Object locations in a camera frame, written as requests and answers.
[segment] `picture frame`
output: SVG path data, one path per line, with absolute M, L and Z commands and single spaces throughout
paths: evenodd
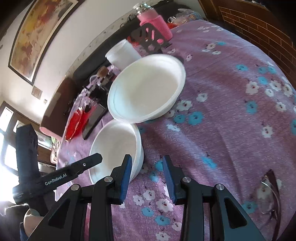
M 34 0 L 11 48 L 8 67 L 33 86 L 44 55 L 54 37 L 84 0 Z

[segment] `white bowl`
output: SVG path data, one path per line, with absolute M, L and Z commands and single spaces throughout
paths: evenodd
M 119 120 L 110 121 L 96 136 L 89 155 L 94 153 L 101 154 L 103 160 L 89 169 L 92 184 L 109 176 L 114 167 L 121 166 L 125 154 L 132 156 L 131 182 L 140 172 L 144 159 L 138 127 Z
M 108 109 L 114 119 L 141 123 L 170 110 L 183 90 L 184 65 L 175 57 L 152 54 L 126 67 L 111 85 Z

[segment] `metal screw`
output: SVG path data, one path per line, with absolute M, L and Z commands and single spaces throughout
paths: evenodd
M 74 184 L 71 186 L 71 190 L 72 191 L 77 191 L 79 189 L 79 185 L 78 184 Z
M 182 180 L 183 180 L 183 182 L 185 182 L 185 183 L 189 183 L 189 182 L 191 182 L 191 178 L 190 178 L 190 177 L 183 177 Z
M 224 185 L 223 184 L 217 184 L 216 185 L 216 188 L 218 189 L 218 190 L 220 190 L 220 191 L 222 191 L 222 190 L 224 190 Z
M 110 176 L 109 177 L 105 177 L 104 178 L 104 181 L 107 182 L 107 183 L 109 183 L 109 182 L 113 181 L 113 178 L 110 177 Z

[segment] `pink bottle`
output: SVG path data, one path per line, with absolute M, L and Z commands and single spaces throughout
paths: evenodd
M 137 18 L 141 21 L 140 26 L 145 23 L 150 23 L 167 41 L 173 37 L 173 34 L 166 22 L 153 7 L 149 6 L 147 3 L 138 3 L 133 7 L 133 9 L 136 10 Z

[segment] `bowl rim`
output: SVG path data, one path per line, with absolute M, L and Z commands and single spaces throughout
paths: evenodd
M 91 151 L 93 149 L 93 146 L 94 146 L 94 143 L 96 142 L 99 134 L 102 132 L 103 129 L 105 128 L 109 128 L 110 126 L 113 126 L 113 125 L 116 125 L 117 124 L 125 124 L 125 125 L 130 125 L 131 129 L 133 130 L 134 134 L 135 134 L 135 138 L 136 138 L 136 153 L 135 153 L 135 158 L 132 163 L 132 171 L 131 171 L 131 176 L 130 176 L 130 180 L 134 179 L 135 176 L 138 174 L 136 173 L 136 170 L 137 168 L 134 167 L 134 164 L 135 164 L 135 161 L 136 160 L 139 160 L 140 156 L 141 156 L 141 150 L 142 150 L 142 139 L 141 139 L 141 134 L 140 134 L 140 131 L 138 129 L 138 127 L 135 125 L 135 124 L 130 124 L 130 123 L 127 123 L 127 122 L 122 122 L 120 120 L 111 120 L 109 121 L 106 125 L 103 126 L 102 129 L 100 129 L 100 131 L 98 132 L 98 134 L 96 135 L 92 145 L 91 145 L 91 149 L 89 151 L 89 155 L 91 155 Z M 95 184 L 95 182 L 93 181 L 92 177 L 91 177 L 91 170 L 94 168 L 95 166 L 91 167 L 88 169 L 88 172 L 89 172 L 89 178 L 91 180 L 91 183 L 92 184 Z
M 147 59 L 147 58 L 157 58 L 161 56 L 162 58 L 170 58 L 171 60 L 174 60 L 180 67 L 181 69 L 181 81 L 178 84 L 178 87 L 176 89 L 176 91 L 174 92 L 174 94 L 168 99 L 168 101 L 163 104 L 161 107 L 159 107 L 158 109 L 156 109 L 155 111 L 151 112 L 150 114 L 144 115 L 144 116 L 140 116 L 137 118 L 130 118 L 130 119 L 125 119 L 124 117 L 122 117 L 121 115 L 118 114 L 118 112 L 113 108 L 114 107 L 114 93 L 116 91 L 117 88 L 117 83 L 120 81 L 120 75 L 122 75 L 124 73 L 125 70 L 127 70 L 128 68 L 130 68 L 131 66 L 137 64 L 140 61 L 143 61 L 143 59 Z M 111 85 L 109 94 L 108 94 L 108 99 L 107 99 L 107 105 L 108 105 L 108 110 L 110 112 L 110 114 L 112 115 L 112 117 L 114 119 L 120 120 L 122 122 L 127 122 L 130 124 L 134 124 L 134 123 L 141 123 L 147 120 L 150 120 L 152 117 L 156 116 L 157 114 L 163 112 L 164 110 L 166 110 L 180 95 L 180 93 L 182 92 L 184 85 L 185 85 L 185 80 L 186 80 L 186 70 L 184 65 L 182 64 L 182 62 L 177 59 L 174 56 L 168 55 L 168 54 L 151 54 L 145 57 L 142 57 L 141 59 L 138 59 L 137 61 L 131 63 L 129 66 L 127 66 L 114 80 L 113 84 Z

